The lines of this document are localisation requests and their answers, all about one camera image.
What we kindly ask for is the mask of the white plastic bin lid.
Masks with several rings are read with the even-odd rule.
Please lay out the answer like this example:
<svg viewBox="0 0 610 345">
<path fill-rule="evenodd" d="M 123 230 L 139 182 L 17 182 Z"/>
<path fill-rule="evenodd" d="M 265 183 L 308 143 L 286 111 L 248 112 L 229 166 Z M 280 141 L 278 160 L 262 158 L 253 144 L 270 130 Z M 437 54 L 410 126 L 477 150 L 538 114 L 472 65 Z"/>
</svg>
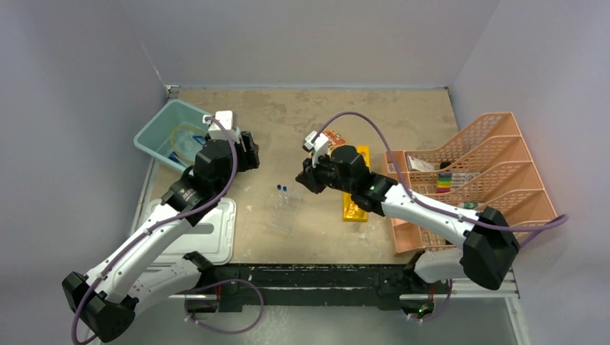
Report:
<svg viewBox="0 0 610 345">
<path fill-rule="evenodd" d="M 221 198 L 193 225 L 185 218 L 176 219 L 177 211 L 159 203 L 142 228 L 148 230 L 157 223 L 161 226 L 138 245 L 135 257 L 151 267 L 162 267 L 174 265 L 185 254 L 198 252 L 212 264 L 224 265 L 232 258 L 236 214 L 236 203 L 231 198 Z"/>
</svg>

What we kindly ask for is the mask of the yellow rubber tube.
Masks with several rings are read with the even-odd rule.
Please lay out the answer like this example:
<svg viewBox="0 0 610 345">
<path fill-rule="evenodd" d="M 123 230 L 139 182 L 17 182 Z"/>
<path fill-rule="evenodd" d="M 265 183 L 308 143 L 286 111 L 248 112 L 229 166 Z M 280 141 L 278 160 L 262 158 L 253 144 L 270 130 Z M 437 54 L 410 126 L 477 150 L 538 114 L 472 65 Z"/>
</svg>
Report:
<svg viewBox="0 0 610 345">
<path fill-rule="evenodd" d="M 170 145 L 176 156 L 188 163 L 193 163 L 196 154 L 203 146 L 198 145 L 192 140 L 193 135 L 206 136 L 206 133 L 194 126 L 180 125 L 177 126 L 170 135 Z"/>
</svg>

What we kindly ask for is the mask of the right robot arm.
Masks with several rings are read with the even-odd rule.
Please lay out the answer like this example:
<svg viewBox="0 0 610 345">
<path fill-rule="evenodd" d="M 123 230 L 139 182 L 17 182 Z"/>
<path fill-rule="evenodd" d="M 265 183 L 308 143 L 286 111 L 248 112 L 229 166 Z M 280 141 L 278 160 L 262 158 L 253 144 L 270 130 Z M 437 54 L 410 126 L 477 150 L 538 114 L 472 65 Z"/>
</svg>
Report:
<svg viewBox="0 0 610 345">
<path fill-rule="evenodd" d="M 432 282 L 467 277 L 488 290 L 498 290 L 511 268 L 520 245 L 516 237 L 500 230 L 504 215 L 492 207 L 483 211 L 458 208 L 415 193 L 393 178 L 370 171 L 353 146 L 328 152 L 303 144 L 310 156 L 296 182 L 312 193 L 325 188 L 350 194 L 362 210 L 416 224 L 455 245 L 454 250 L 426 253 L 404 273 L 405 286 L 420 293 Z"/>
</svg>

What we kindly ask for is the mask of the yellow test tube rack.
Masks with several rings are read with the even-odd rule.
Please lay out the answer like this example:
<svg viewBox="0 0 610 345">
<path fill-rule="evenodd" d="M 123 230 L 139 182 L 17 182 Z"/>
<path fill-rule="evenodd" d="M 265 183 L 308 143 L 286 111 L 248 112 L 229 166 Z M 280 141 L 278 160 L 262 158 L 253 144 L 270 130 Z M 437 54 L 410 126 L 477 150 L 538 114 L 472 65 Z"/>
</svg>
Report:
<svg viewBox="0 0 610 345">
<path fill-rule="evenodd" d="M 367 167 L 370 167 L 370 149 L 368 145 L 358 145 L 357 153 L 361 154 Z M 344 222 L 367 222 L 368 213 L 351 199 L 349 193 L 342 194 L 342 220 Z"/>
</svg>

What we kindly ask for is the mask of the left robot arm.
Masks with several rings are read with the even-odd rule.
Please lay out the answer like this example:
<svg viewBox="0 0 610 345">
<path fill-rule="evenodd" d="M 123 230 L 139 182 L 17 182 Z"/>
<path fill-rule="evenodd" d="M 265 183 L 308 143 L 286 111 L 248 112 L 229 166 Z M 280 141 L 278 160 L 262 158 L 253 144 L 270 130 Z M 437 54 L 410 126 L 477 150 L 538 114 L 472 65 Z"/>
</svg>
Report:
<svg viewBox="0 0 610 345">
<path fill-rule="evenodd" d="M 110 342 L 169 295 L 209 292 L 212 270 L 232 257 L 236 205 L 226 193 L 238 172 L 259 166 L 258 151 L 249 132 L 236 141 L 210 132 L 141 227 L 103 262 L 63 280 L 73 323 Z"/>
</svg>

